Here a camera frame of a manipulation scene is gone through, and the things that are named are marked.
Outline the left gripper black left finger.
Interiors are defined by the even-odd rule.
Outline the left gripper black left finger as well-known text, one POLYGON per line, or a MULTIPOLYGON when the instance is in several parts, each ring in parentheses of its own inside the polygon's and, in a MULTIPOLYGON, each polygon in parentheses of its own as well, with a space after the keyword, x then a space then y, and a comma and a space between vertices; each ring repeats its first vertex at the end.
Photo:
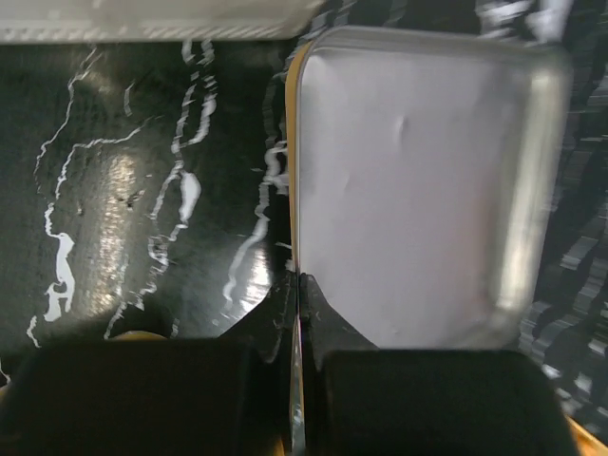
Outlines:
POLYGON ((223 335, 132 332, 32 355, 1 400, 5 455, 285 455, 296 277, 223 335))

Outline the silver tin lid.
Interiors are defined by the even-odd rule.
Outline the silver tin lid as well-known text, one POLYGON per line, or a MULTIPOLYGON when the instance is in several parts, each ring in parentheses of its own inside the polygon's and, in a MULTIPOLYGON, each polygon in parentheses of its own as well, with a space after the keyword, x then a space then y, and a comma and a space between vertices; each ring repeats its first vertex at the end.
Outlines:
POLYGON ((385 350, 510 350, 571 71, 547 45, 333 28, 286 80, 294 266, 385 350))

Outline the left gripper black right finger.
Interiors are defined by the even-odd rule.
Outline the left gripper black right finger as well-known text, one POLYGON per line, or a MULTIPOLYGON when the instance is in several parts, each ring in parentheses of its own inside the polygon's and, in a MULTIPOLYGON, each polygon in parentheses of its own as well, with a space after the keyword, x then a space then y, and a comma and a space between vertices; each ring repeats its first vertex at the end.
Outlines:
POLYGON ((574 455, 556 393, 509 350, 385 350, 298 279, 311 455, 574 455))

